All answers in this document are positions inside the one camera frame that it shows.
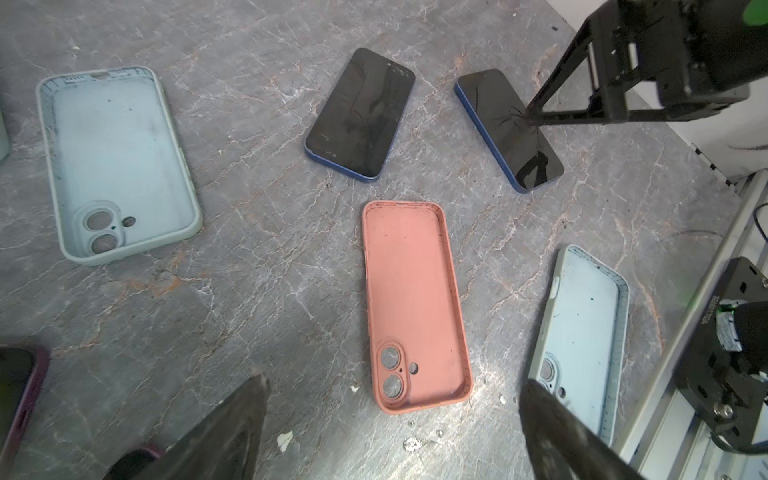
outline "black phone screen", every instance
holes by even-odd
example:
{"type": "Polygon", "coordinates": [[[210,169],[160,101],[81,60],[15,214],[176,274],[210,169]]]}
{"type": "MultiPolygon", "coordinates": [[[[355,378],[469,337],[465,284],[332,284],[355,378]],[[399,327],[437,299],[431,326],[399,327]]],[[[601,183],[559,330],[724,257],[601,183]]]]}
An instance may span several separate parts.
{"type": "Polygon", "coordinates": [[[465,75],[458,86],[521,187],[530,190],[564,173],[544,134],[525,119],[525,105],[503,73],[465,75]]]}
{"type": "Polygon", "coordinates": [[[27,350],[0,348],[0,446],[5,444],[11,431],[34,367],[35,358],[27,350]]]}
{"type": "Polygon", "coordinates": [[[381,173],[415,75],[366,48],[358,48],[310,134],[310,154],[367,178],[381,173]]]}

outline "white paint chip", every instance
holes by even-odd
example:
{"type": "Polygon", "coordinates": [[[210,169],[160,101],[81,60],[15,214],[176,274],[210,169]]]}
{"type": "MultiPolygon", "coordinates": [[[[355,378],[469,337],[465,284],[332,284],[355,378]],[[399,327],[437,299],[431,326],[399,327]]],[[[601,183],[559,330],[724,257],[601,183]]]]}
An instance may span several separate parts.
{"type": "Polygon", "coordinates": [[[288,448],[288,444],[293,440],[293,430],[288,433],[281,433],[277,436],[277,446],[280,447],[281,452],[285,452],[288,448]]]}
{"type": "Polygon", "coordinates": [[[417,439],[416,437],[410,437],[410,438],[406,439],[402,443],[402,447],[408,453],[413,453],[416,450],[419,450],[423,446],[424,446],[424,442],[422,442],[421,440],[417,439]]]}

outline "screw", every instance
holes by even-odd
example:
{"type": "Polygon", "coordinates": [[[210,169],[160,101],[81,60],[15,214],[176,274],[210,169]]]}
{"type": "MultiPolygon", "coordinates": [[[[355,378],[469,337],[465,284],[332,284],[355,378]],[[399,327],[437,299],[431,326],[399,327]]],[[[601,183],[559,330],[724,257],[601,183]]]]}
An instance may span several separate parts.
{"type": "Polygon", "coordinates": [[[714,410],[715,415],[730,420],[733,418],[733,407],[728,405],[727,403],[723,404],[720,402],[716,402],[712,408],[714,410]]]}

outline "black cable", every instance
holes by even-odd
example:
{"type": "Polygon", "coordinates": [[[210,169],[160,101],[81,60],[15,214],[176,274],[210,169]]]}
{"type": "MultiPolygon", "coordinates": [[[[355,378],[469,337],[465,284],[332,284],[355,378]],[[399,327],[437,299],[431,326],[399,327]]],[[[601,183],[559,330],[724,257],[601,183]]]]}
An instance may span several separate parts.
{"type": "Polygon", "coordinates": [[[712,438],[712,443],[724,452],[738,453],[740,455],[765,455],[768,453],[768,442],[756,443],[755,445],[750,445],[748,447],[735,448],[725,443],[715,432],[712,432],[710,437],[712,438]]]}
{"type": "Polygon", "coordinates": [[[768,206],[768,203],[760,204],[757,207],[755,207],[755,210],[752,210],[752,218],[755,220],[755,227],[760,231],[760,235],[763,236],[763,240],[765,240],[768,243],[768,237],[766,236],[766,233],[763,231],[763,228],[760,226],[760,221],[757,219],[757,212],[763,207],[768,206]]]}

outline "marble tabletop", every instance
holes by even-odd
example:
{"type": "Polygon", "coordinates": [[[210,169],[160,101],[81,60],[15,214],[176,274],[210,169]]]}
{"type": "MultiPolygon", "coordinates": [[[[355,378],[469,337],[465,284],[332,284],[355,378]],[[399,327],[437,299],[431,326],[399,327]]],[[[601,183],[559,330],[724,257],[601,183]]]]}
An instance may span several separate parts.
{"type": "MultiPolygon", "coordinates": [[[[620,428],[739,200],[665,124],[547,127],[565,175],[517,194],[452,86],[500,68],[528,100],[572,36],[545,0],[0,2],[13,148],[0,163],[0,335],[52,357],[12,477],[101,478],[263,371],[257,478],[531,478],[517,394],[569,243],[630,284],[620,428]],[[375,184],[303,153],[358,47],[416,74],[375,184]],[[204,226],[79,266],[58,248],[35,85],[123,65],[160,77],[204,226]],[[373,400],[360,215],[375,199],[446,212],[475,376],[465,403],[389,416],[373,400]]],[[[589,93],[582,70],[554,101],[589,93]]]]}

